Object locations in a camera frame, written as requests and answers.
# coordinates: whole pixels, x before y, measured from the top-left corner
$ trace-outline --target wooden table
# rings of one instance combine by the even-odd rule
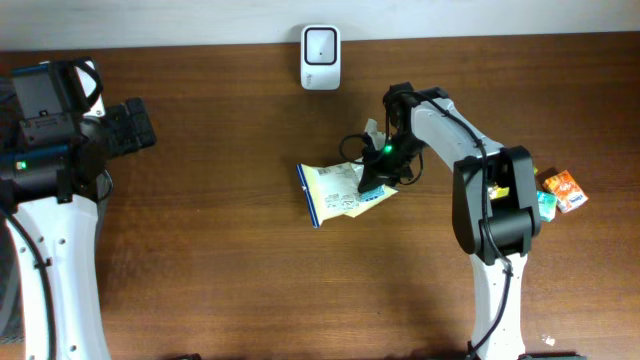
[[[141,96],[158,144],[113,161],[97,249],[114,359],[383,358],[463,351],[468,257],[452,177],[432,152],[415,186],[311,227],[295,165],[383,118],[390,84],[446,88],[491,138],[568,169],[590,197],[545,223],[525,270],[530,352],[640,351],[640,34],[347,42],[339,90],[304,91],[297,44],[2,54],[90,55],[108,105]],[[556,340],[551,347],[543,336]],[[0,348],[19,359],[22,346]]]

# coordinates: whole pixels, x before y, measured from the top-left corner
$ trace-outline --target orange snack wrapper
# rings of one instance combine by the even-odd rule
[[[558,209],[563,213],[575,210],[589,200],[568,171],[544,181],[544,188],[558,198]]]

